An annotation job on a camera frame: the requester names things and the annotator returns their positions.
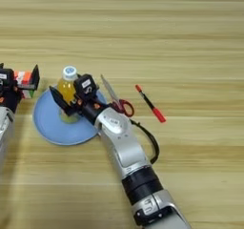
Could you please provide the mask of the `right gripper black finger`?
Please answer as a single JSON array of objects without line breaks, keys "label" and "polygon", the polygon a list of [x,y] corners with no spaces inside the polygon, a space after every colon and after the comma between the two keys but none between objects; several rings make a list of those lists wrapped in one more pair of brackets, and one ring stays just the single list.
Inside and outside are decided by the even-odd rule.
[{"label": "right gripper black finger", "polygon": [[64,111],[66,115],[72,114],[71,106],[64,100],[63,95],[54,87],[50,87],[51,95],[54,102]]}]

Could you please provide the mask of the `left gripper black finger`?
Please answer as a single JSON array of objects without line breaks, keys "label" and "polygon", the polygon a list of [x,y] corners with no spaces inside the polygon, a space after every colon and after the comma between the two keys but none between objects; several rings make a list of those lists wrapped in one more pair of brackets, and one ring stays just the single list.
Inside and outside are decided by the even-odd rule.
[{"label": "left gripper black finger", "polygon": [[37,90],[38,88],[39,80],[40,80],[39,68],[38,66],[35,66],[31,74],[31,83],[35,90]]}]

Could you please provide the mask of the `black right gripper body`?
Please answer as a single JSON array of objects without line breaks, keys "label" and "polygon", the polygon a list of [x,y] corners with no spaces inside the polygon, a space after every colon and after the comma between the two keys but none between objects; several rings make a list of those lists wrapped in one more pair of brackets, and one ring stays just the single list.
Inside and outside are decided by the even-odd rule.
[{"label": "black right gripper body", "polygon": [[77,99],[72,102],[69,108],[69,114],[79,114],[85,117],[91,124],[94,124],[96,118],[108,108],[108,105],[102,103],[98,98],[92,98],[88,101]]}]

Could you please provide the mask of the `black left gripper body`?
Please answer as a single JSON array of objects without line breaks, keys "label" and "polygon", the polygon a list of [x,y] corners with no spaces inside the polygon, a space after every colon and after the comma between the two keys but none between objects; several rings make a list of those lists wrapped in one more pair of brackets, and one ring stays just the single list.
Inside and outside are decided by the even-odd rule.
[{"label": "black left gripper body", "polygon": [[9,108],[13,113],[16,112],[17,105],[23,98],[23,91],[33,91],[33,85],[18,85],[12,86],[0,85],[0,107]]}]

